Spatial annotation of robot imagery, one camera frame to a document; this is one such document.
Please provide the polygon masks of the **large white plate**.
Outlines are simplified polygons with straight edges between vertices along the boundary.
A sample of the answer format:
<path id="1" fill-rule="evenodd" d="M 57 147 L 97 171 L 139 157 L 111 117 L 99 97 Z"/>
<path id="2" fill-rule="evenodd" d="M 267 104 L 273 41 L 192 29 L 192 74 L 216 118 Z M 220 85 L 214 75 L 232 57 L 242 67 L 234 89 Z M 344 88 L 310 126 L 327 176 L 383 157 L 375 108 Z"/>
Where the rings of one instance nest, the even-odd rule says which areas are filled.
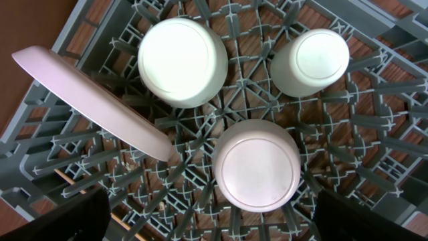
<path id="1" fill-rule="evenodd" d="M 170 159 L 173 146 L 166 134 L 57 53 L 31 46 L 11 56 L 30 76 L 93 123 L 152 158 Z"/>

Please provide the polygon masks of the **white cup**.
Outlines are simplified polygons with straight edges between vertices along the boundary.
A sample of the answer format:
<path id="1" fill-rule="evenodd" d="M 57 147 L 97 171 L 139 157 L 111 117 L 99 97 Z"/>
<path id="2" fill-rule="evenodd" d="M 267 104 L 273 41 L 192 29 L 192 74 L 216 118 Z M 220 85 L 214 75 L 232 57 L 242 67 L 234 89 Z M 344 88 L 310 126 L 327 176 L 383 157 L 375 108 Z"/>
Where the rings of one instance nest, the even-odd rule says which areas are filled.
<path id="1" fill-rule="evenodd" d="M 349 60 L 348 45 L 341 35 L 329 29 L 313 29 L 274 55 L 270 76 L 284 94 L 310 96 L 339 80 Z"/>

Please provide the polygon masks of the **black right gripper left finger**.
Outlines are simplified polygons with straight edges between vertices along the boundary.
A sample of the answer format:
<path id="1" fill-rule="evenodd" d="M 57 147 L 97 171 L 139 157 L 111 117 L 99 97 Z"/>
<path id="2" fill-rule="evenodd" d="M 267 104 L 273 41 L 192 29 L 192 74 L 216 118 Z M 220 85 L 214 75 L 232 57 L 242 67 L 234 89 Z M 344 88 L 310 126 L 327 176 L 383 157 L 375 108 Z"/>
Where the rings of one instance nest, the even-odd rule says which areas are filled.
<path id="1" fill-rule="evenodd" d="M 2 235 L 1 241 L 103 240 L 110 212 L 108 194 L 97 187 Z"/>

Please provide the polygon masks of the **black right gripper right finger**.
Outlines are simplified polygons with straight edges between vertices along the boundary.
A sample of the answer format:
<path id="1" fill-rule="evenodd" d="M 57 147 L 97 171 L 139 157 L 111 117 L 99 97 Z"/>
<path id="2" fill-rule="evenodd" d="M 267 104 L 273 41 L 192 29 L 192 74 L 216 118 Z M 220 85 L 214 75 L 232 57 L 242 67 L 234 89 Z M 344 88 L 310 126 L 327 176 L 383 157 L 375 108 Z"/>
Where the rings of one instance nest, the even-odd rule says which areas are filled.
<path id="1" fill-rule="evenodd" d="M 329 189 L 318 193 L 313 221 L 321 240 L 427 240 Z"/>

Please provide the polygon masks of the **wooden chopstick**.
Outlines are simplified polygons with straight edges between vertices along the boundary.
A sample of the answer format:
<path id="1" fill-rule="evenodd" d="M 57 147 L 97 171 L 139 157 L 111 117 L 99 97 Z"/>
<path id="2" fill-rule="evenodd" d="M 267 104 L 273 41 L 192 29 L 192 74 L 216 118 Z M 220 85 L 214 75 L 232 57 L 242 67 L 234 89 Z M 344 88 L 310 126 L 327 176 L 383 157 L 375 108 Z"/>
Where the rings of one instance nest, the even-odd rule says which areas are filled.
<path id="1" fill-rule="evenodd" d="M 68 177 L 65 173 L 63 173 L 62 171 L 60 171 L 59 169 L 55 169 L 55 172 L 61 176 L 65 181 L 67 181 L 70 185 L 75 184 L 75 181 Z M 124 223 L 117 215 L 111 213 L 111 218 L 119 225 L 121 225 L 125 230 L 129 231 L 131 229 L 131 227 Z M 140 241 L 147 241 L 146 238 L 144 238 L 143 236 L 141 236 L 140 234 L 135 234 L 134 235 L 135 238 L 137 238 Z"/>

